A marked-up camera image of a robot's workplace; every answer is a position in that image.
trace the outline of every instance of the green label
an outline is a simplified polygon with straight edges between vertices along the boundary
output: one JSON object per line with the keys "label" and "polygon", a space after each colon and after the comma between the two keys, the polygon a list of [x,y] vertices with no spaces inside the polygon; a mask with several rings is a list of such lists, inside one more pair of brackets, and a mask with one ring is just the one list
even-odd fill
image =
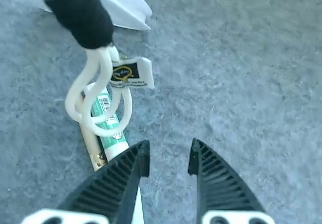
{"label": "green label", "polygon": [[[106,112],[111,105],[111,98],[107,90],[104,90],[95,100],[92,106],[92,115],[94,117],[102,115]],[[107,119],[107,121],[98,123],[97,126],[103,129],[113,129],[119,124],[119,119],[116,114]],[[126,142],[124,133],[121,132],[113,137],[100,137],[102,141],[103,148],[106,150],[110,146],[113,146],[119,142]]]}

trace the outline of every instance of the floor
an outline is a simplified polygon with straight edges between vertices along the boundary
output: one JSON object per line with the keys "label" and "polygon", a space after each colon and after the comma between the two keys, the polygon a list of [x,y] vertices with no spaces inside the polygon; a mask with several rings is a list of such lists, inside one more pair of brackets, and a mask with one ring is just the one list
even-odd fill
{"label": "floor", "polygon": [[[130,144],[151,141],[146,223],[195,223],[193,137],[218,151],[276,223],[322,223],[322,0],[146,0],[152,30],[117,29],[153,62],[133,90]],[[56,207],[92,172],[64,109],[85,53],[55,18],[0,0],[0,223]]]}

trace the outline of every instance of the black wrapping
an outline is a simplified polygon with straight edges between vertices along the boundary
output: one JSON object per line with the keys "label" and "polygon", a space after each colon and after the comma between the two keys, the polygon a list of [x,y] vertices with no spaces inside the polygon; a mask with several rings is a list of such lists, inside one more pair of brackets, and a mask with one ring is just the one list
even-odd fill
{"label": "black wrapping", "polygon": [[86,49],[113,42],[113,24],[100,0],[45,0],[58,22]]}

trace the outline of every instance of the tag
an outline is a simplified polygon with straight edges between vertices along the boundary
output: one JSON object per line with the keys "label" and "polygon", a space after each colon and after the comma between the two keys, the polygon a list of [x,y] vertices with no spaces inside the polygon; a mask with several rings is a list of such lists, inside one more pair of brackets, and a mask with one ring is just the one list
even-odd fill
{"label": "tag", "polygon": [[109,82],[113,88],[154,88],[151,60],[135,57],[113,63],[113,74]]}

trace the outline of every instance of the white cord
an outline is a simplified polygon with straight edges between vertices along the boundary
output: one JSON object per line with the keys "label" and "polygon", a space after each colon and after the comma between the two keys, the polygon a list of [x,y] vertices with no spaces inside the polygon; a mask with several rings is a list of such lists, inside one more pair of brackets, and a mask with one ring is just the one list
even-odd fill
{"label": "white cord", "polygon": [[[102,90],[106,87],[112,77],[113,64],[112,60],[119,62],[119,54],[115,46],[108,46],[97,50],[86,50],[87,62],[82,73],[77,77],[75,82],[70,87],[66,100],[65,108],[68,115],[78,123],[84,124],[95,135],[102,137],[112,137],[122,132],[128,125],[132,115],[132,97],[131,91],[128,87],[123,89],[112,89],[112,101],[108,111],[98,117],[91,117],[91,108],[96,100],[96,97],[101,94]],[[85,89],[86,85],[93,78],[100,66],[99,77],[94,86],[87,92],[81,113],[76,110],[76,102]],[[117,110],[121,96],[124,101],[124,114],[122,120],[116,128],[102,129],[96,126],[97,123],[105,122],[109,119]]]}

